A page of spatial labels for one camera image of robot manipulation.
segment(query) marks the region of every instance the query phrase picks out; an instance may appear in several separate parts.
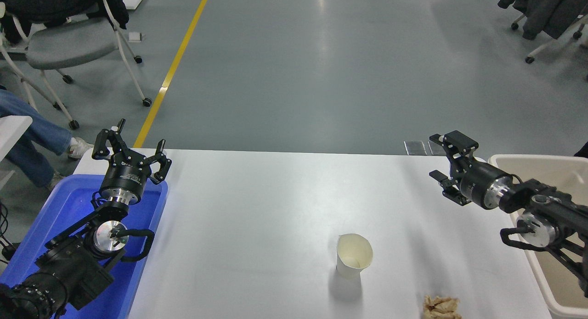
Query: white plastic bin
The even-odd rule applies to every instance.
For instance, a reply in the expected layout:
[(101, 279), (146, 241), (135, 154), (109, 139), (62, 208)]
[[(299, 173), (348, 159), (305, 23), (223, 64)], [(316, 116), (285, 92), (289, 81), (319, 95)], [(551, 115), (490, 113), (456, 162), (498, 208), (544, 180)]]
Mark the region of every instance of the white plastic bin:
[[(545, 155), (494, 155), (489, 163), (523, 181), (537, 179), (572, 195), (577, 204), (588, 206), (588, 159), (581, 157)], [(519, 213), (512, 214), (513, 221)], [(583, 243), (574, 235), (573, 242)], [(529, 263), (549, 310), (563, 318), (587, 318), (588, 298), (578, 286), (578, 280), (555, 258), (546, 252), (527, 253)], [(579, 256), (571, 256), (582, 261)]]

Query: yellow floor line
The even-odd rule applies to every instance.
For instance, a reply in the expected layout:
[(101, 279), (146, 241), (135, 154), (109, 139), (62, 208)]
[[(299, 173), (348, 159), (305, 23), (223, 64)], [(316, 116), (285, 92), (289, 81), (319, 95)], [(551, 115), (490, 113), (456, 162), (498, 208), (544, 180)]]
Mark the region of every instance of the yellow floor line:
[(186, 50), (187, 44), (190, 42), (190, 39), (192, 38), (194, 29), (198, 24), (198, 20), (200, 19), (200, 15), (202, 14), (202, 10), (204, 10), (204, 6), (206, 5), (207, 1), (208, 0), (200, 1), (200, 5), (196, 10), (196, 14), (194, 14), (194, 18), (192, 19), (190, 26), (187, 28), (187, 32), (184, 35), (184, 39), (182, 40), (182, 44), (178, 49), (178, 53), (176, 53), (176, 57), (174, 57), (172, 66), (170, 67), (170, 70), (168, 70), (168, 74), (165, 76), (164, 83), (161, 85), (159, 93), (157, 93), (157, 97), (155, 97), (155, 102), (153, 103), (151, 110), (149, 110), (149, 114), (147, 115), (147, 118), (143, 123), (143, 127), (141, 127), (141, 131), (139, 131), (139, 135), (137, 135), (137, 139), (135, 140), (135, 143), (133, 145), (134, 148), (141, 148), (143, 146), (143, 142), (145, 142), (145, 137), (147, 137), (147, 133), (149, 133), (149, 129), (151, 129), (151, 125), (155, 120), (155, 116), (157, 115), (159, 107), (161, 106), (162, 101), (164, 101), (165, 93), (167, 93), (168, 88), (170, 87), (170, 83), (174, 78), (176, 69), (178, 68), (180, 61), (182, 60), (183, 53)]

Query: jeans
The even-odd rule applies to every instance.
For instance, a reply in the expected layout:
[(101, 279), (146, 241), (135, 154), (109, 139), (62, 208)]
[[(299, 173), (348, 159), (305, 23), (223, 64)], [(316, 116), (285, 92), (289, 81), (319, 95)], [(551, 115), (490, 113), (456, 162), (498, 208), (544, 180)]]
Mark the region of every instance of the jeans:
[(45, 156), (38, 152), (33, 142), (61, 155), (69, 147), (72, 133), (41, 116), (35, 109), (9, 91), (0, 90), (0, 118), (4, 116), (31, 116), (33, 122), (6, 158), (18, 166), (36, 187), (49, 185), (53, 178), (53, 167)]

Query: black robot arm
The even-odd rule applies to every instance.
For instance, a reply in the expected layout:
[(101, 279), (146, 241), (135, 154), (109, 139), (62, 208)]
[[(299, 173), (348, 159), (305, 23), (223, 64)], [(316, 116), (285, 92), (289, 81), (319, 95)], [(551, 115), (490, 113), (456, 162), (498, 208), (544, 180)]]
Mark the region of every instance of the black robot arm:
[[(429, 139), (445, 150), (449, 160), (449, 177), (438, 170), (429, 173), (439, 182), (445, 197), (461, 206), (474, 202), (484, 209), (498, 207), (506, 213), (524, 209), (516, 227), (500, 231), (502, 242), (523, 250), (549, 252), (578, 278), (588, 297), (587, 206), (575, 204), (570, 194), (556, 187), (535, 179), (523, 182), (516, 175), (476, 160), (473, 152), (478, 143), (459, 131), (431, 135)], [(576, 233), (583, 245), (568, 240)], [(526, 242), (511, 240), (511, 235), (521, 235)], [(562, 250), (582, 260), (577, 262)]]
[[(124, 126), (103, 129), (96, 137), (92, 158), (109, 161), (107, 173), (91, 200), (94, 211), (45, 244), (47, 252), (35, 264), (39, 267), (21, 284), (0, 284), (0, 319), (57, 319), (67, 303), (77, 310), (99, 296), (114, 280), (109, 273), (120, 261), (139, 261), (151, 249), (155, 233), (149, 229), (127, 229), (121, 222), (129, 205), (140, 202), (147, 179), (162, 182), (172, 164), (164, 154), (164, 140), (149, 158), (129, 149), (120, 137)], [(113, 154), (106, 146), (109, 141)], [(160, 164), (151, 175), (150, 165)], [(145, 237), (141, 253), (125, 256), (129, 237)]]

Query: crumpled paper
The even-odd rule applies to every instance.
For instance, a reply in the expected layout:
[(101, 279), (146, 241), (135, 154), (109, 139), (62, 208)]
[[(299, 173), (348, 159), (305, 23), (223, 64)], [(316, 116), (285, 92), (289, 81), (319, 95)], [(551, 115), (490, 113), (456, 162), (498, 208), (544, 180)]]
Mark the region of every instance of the crumpled paper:
[(462, 319), (458, 313), (457, 298), (436, 296), (431, 300), (431, 296), (426, 295), (423, 303), (424, 319)]

